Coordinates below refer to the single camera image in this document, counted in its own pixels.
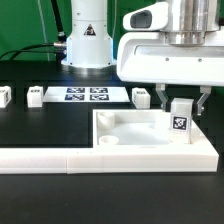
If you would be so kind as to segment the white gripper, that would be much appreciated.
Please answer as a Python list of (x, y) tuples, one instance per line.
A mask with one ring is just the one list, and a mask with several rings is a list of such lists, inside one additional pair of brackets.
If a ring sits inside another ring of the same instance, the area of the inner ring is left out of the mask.
[(117, 51), (123, 81), (156, 83), (161, 109), (167, 110), (165, 84), (197, 85), (196, 114), (224, 86), (224, 25), (218, 1), (158, 1), (126, 14)]

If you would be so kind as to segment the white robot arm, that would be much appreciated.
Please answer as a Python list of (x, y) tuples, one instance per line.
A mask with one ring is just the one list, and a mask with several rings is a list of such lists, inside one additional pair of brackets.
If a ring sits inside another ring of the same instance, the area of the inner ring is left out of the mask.
[(72, 32), (64, 68), (97, 74), (114, 66), (126, 82), (154, 83), (163, 103), (167, 84), (197, 85), (196, 112), (213, 86), (224, 86), (224, 25), (220, 0), (157, 0), (123, 17), (127, 31), (113, 56), (107, 0), (71, 0)]

